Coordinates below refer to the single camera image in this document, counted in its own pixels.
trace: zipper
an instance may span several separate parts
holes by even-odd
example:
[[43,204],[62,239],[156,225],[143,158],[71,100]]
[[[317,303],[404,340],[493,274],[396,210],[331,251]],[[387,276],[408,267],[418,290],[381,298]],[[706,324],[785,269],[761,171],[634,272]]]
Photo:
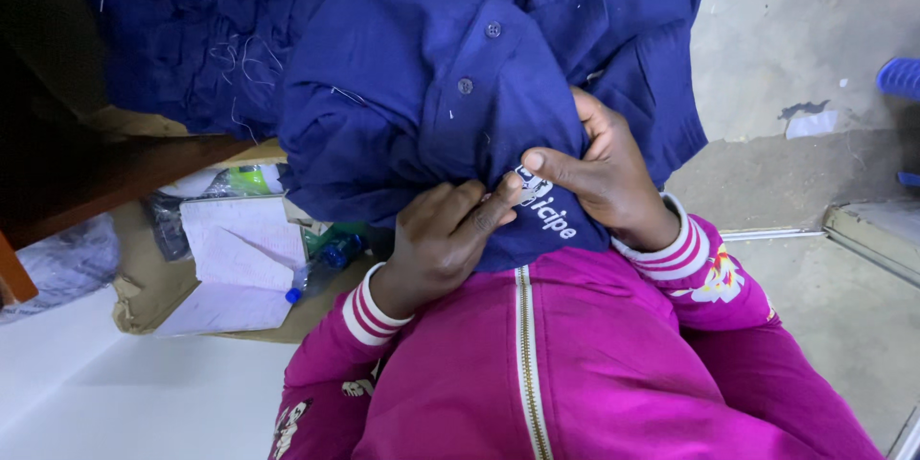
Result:
[[534,289],[530,284],[530,267],[514,270],[517,288],[517,360],[518,382],[521,388],[523,416],[530,433],[530,444],[536,460],[552,460],[540,396],[540,374],[536,369],[536,338],[534,329]]

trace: person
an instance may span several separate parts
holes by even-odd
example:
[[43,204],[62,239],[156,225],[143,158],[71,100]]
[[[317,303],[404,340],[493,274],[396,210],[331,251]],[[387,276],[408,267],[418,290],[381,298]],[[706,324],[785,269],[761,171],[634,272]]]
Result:
[[484,201],[477,181],[419,195],[294,353],[270,458],[882,458],[716,228],[658,192],[623,117],[573,96],[585,156],[522,165],[611,248],[471,274],[533,209],[521,176]]

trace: magenta jacket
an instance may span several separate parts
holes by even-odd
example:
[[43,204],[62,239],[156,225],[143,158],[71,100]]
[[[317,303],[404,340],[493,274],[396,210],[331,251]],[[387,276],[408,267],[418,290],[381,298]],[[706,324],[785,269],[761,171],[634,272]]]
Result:
[[372,269],[294,353],[270,458],[882,458],[716,229],[667,198],[682,229],[661,252],[566,248],[404,321]]

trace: shirt button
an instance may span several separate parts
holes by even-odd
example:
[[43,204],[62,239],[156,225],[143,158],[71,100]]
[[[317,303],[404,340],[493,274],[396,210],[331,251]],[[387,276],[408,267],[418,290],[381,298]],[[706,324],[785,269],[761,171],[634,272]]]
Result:
[[499,37],[501,34],[501,23],[498,22],[489,22],[486,25],[486,35],[488,37]]
[[473,92],[473,81],[468,77],[465,77],[457,82],[457,90],[464,95],[468,95]]

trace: fabric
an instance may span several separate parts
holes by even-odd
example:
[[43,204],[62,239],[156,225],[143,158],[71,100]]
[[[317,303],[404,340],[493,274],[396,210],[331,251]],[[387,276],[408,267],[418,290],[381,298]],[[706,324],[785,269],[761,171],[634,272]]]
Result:
[[[706,144],[689,57],[699,1],[326,0],[285,70],[288,196],[318,219],[392,228],[420,192],[470,178],[493,188],[530,147],[581,157],[569,84],[623,113],[663,184]],[[574,195],[519,173],[539,197],[479,270],[609,245]]]
[[[681,214],[665,255],[566,248],[527,267],[546,457],[880,460],[716,229]],[[653,279],[699,249],[695,271]],[[535,457],[515,272],[476,273],[408,322],[379,319],[371,275],[294,353],[270,458]]]
[[275,87],[322,0],[87,0],[109,101],[193,133],[277,132]]

